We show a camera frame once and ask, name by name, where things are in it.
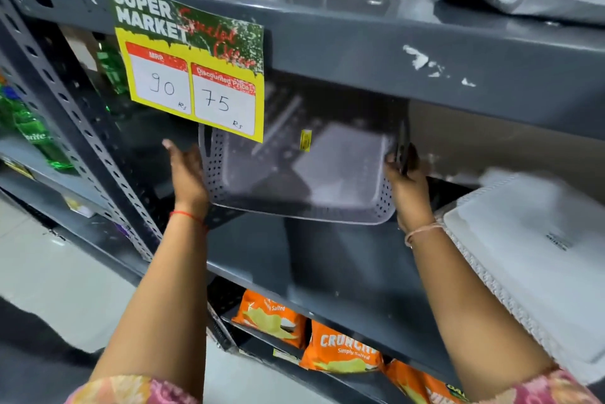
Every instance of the floral sleeve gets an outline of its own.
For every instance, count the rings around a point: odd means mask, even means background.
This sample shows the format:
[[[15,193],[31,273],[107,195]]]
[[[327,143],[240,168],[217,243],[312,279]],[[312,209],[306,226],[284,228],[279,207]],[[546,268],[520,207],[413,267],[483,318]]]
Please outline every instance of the floral sleeve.
[[[564,370],[516,385],[481,404],[600,404],[593,393]]]
[[[65,404],[199,404],[186,391],[144,376],[100,378],[78,388]]]

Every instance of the person's left hand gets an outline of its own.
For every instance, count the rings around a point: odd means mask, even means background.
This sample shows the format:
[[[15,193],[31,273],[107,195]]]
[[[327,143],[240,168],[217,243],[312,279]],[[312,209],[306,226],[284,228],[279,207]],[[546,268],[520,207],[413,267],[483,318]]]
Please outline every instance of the person's left hand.
[[[171,140],[163,140],[162,145],[170,154],[174,209],[186,211],[203,220],[208,214],[210,201],[204,186],[200,148],[194,144],[188,151],[182,152]]]

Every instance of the person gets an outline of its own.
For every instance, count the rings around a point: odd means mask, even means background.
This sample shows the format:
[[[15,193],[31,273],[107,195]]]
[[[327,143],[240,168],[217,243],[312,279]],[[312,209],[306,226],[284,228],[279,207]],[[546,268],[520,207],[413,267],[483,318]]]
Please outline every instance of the person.
[[[175,212],[149,270],[87,384],[68,404],[196,404],[204,386],[209,196],[197,147],[170,153]],[[435,227],[426,177],[411,148],[406,176],[385,172],[439,332],[466,396],[498,404],[589,404],[598,399],[560,369]]]

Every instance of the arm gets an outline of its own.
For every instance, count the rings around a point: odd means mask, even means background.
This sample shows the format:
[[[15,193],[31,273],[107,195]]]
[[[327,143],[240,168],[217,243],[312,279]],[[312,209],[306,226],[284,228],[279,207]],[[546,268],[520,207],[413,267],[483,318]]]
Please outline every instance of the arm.
[[[410,164],[407,178],[385,171],[405,231],[435,221],[426,177]],[[555,367],[544,349],[483,285],[448,235],[436,228],[414,235],[414,259],[439,332],[470,399],[490,399]]]
[[[208,212],[197,147],[182,153],[169,140],[175,210]],[[206,237],[201,224],[173,215],[147,274],[132,296],[90,380],[144,375],[201,399],[206,355]]]

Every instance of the gray plastic basket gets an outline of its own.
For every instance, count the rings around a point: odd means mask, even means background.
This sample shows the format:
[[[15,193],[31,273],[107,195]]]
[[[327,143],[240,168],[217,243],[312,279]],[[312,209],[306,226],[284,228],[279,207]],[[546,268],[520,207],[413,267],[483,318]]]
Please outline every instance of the gray plastic basket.
[[[264,143],[200,126],[212,203],[280,216],[381,224],[395,205],[382,173],[406,102],[361,90],[265,85]],[[302,130],[312,131],[309,152]]]

